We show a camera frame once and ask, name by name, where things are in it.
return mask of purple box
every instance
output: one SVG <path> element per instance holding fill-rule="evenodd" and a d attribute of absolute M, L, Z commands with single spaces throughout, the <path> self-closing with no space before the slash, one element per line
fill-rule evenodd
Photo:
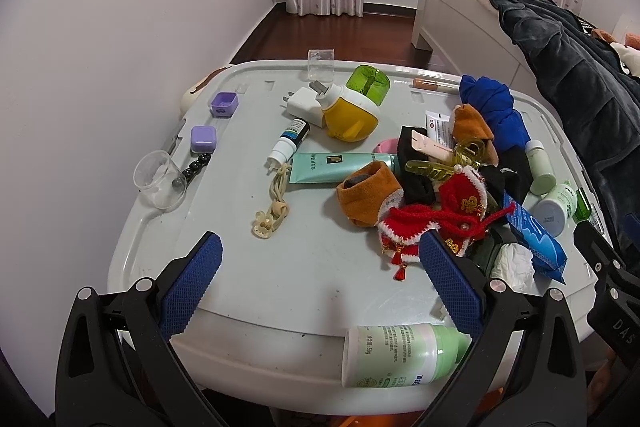
<path fill-rule="evenodd" d="M 216 148 L 216 128 L 209 125 L 194 125 L 191 128 L 191 152 L 203 154 Z"/>
<path fill-rule="evenodd" d="M 238 95 L 234 92 L 221 91 L 213 97 L 209 109 L 213 116 L 229 118 L 238 108 Z"/>

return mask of blue snack package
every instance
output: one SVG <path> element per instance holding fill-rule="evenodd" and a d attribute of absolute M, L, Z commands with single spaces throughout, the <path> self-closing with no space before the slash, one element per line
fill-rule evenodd
<path fill-rule="evenodd" d="M 502 203 L 505 208 L 511 203 L 516 206 L 514 212 L 507 214 L 507 221 L 511 225 L 511 230 L 522 238 L 533 254 L 532 264 L 534 270 L 549 277 L 549 279 L 565 284 L 562 272 L 566 266 L 566 254 L 560 243 L 551 237 L 545 227 L 540 225 L 535 217 L 531 216 L 521 204 L 514 201 L 506 192 Z"/>

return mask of white charger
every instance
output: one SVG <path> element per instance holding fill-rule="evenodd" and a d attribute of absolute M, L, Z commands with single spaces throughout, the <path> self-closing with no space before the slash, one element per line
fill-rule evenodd
<path fill-rule="evenodd" d="M 315 126 L 324 127 L 324 114 L 320 103 L 316 100 L 316 94 L 313 89 L 305 86 L 296 92 L 289 91 L 289 96 L 283 96 L 282 99 L 287 102 L 289 114 Z"/>

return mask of blue cloth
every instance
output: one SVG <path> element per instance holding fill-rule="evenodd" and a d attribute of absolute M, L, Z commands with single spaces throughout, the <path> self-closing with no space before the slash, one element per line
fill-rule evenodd
<path fill-rule="evenodd" d="M 484 118 L 494 133 L 494 147 L 499 153 L 517 146 L 524 149 L 530 140 L 522 116 L 513 108 L 509 88 L 491 78 L 481 76 L 478 81 L 468 74 L 460 81 L 460 99 L 470 103 Z"/>

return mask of pink round object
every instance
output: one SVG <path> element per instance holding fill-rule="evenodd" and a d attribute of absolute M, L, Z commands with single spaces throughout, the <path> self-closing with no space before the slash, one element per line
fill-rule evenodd
<path fill-rule="evenodd" d="M 398 154 L 398 138 L 383 140 L 378 145 L 376 145 L 376 148 L 373 149 L 373 152 L 381 154 Z"/>

